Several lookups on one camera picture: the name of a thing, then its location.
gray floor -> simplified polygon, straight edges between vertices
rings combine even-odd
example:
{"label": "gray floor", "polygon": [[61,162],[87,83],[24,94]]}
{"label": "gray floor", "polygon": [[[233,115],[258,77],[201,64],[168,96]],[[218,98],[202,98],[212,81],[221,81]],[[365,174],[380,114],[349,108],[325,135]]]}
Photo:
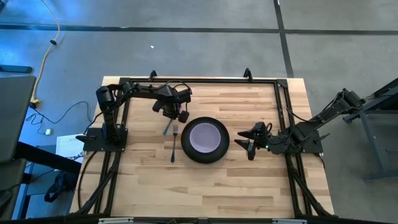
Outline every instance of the gray floor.
{"label": "gray floor", "polygon": [[[134,27],[277,28],[271,0],[48,0],[62,24]],[[394,0],[280,0],[288,29],[397,30]],[[9,0],[0,24],[53,24],[39,0]],[[0,62],[30,65],[37,75],[54,31],[0,30]],[[346,87],[367,96],[397,78],[398,38],[385,35],[288,35],[294,76],[304,78],[313,113]],[[86,100],[91,116],[104,75],[204,75],[286,77],[278,34],[173,32],[62,32],[47,59],[38,97],[40,110],[57,119]],[[80,105],[53,128],[53,136],[24,125],[21,141],[55,144],[56,136],[84,131]],[[398,179],[364,182],[376,161],[362,125],[336,119],[321,130],[326,175],[335,213],[345,218],[398,222]]]}

silver fork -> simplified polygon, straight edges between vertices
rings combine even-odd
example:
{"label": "silver fork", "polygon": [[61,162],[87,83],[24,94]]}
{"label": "silver fork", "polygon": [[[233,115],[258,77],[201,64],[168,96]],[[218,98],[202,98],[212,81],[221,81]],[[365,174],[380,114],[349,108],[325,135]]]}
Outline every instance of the silver fork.
{"label": "silver fork", "polygon": [[178,134],[178,125],[175,124],[175,125],[173,125],[174,143],[173,143],[173,152],[172,152],[172,157],[170,159],[170,162],[174,162],[175,138],[177,137],[177,134]]}

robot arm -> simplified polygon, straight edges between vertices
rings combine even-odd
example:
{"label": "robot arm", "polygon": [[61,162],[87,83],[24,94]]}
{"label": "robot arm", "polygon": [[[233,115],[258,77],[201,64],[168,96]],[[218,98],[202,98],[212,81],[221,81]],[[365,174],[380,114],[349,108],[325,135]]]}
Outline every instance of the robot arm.
{"label": "robot arm", "polygon": [[303,122],[291,125],[286,130],[280,130],[278,136],[271,133],[272,124],[267,126],[264,122],[257,122],[249,131],[241,131],[238,135],[248,140],[235,139],[234,141],[248,152],[248,159],[253,160],[256,149],[266,148],[273,154],[300,153],[304,147],[317,147],[318,143],[326,136],[319,137],[317,129],[333,120],[338,115],[354,113],[361,109],[365,103],[355,92],[343,89],[335,98],[313,118],[304,120],[299,118],[293,111],[287,109],[288,113],[296,116]]}
{"label": "robot arm", "polygon": [[[121,85],[101,86],[96,91],[99,108],[104,116],[103,134],[105,138],[111,142],[119,141],[119,131],[116,127],[114,110],[121,106],[129,98],[146,98],[155,99],[156,102],[152,110],[159,112],[163,109],[163,116],[170,119],[177,119],[179,122],[185,123],[188,119],[189,112],[181,111],[180,105],[182,103],[191,102],[192,91],[189,86],[182,84],[187,89],[177,91],[175,88],[168,85],[168,83],[154,87],[152,85],[145,86],[136,82],[126,82]],[[115,96],[116,90],[121,91],[121,96]]]}

black bowl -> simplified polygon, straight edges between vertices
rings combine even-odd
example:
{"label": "black bowl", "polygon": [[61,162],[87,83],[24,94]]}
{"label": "black bowl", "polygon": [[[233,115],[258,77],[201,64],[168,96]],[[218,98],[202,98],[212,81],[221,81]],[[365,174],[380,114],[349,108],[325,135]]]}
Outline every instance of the black bowl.
{"label": "black bowl", "polygon": [[229,134],[223,123],[214,118],[196,118],[182,131],[181,145],[191,160],[209,164],[225,155],[229,148]]}

wooden table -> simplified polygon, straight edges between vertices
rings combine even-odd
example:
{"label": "wooden table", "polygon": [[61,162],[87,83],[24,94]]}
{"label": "wooden table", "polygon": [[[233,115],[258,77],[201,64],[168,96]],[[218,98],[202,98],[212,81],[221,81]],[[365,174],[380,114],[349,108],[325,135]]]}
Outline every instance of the wooden table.
{"label": "wooden table", "polygon": [[[119,78],[104,77],[103,85],[119,83]],[[311,118],[304,80],[287,80],[293,111],[303,118]],[[220,120],[230,135],[231,142],[227,154],[214,164],[198,164],[191,161],[182,151],[180,143],[185,125],[174,121],[175,124],[178,123],[179,135],[175,163],[170,163],[172,130],[169,130],[166,136],[162,135],[169,119],[152,111],[154,100],[132,98],[127,119],[129,137],[126,150],[122,153],[111,215],[293,217],[284,157],[260,150],[257,151],[255,160],[249,161],[246,151],[233,141],[242,139],[237,135],[238,131],[252,128],[257,121],[272,122],[272,132],[276,134],[280,127],[273,86],[232,83],[189,85],[193,95],[192,102],[188,104],[188,121],[201,116]],[[102,116],[100,118],[93,127],[101,126]],[[104,153],[97,153],[88,165],[81,187],[82,202],[89,198],[98,185],[103,156]],[[312,154],[303,154],[302,157],[309,189],[324,208],[333,213],[320,158]],[[106,193],[101,211],[105,205],[108,188],[104,192]],[[300,208],[304,211],[302,194],[301,191],[298,192]],[[71,212],[77,210],[76,195]]]}

